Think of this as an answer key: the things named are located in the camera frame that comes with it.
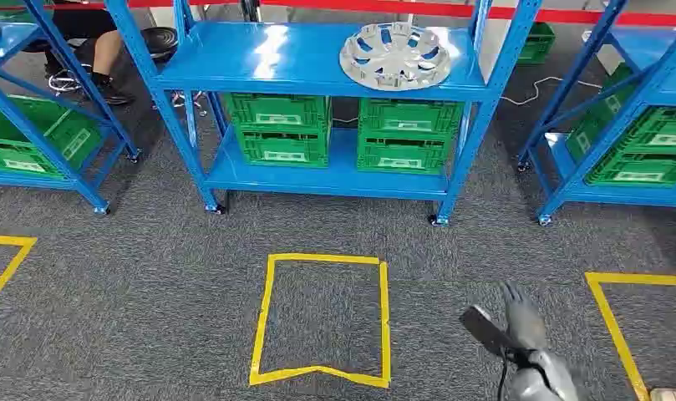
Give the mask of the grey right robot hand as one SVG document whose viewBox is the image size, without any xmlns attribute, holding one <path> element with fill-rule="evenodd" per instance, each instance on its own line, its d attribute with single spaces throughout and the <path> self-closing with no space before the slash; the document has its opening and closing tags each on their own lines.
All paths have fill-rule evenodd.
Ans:
<svg viewBox="0 0 676 401">
<path fill-rule="evenodd" d="M 506 307 L 506 333 L 518 348 L 548 348 L 546 325 L 536 304 L 524 290 L 511 282 L 500 282 Z"/>
</svg>

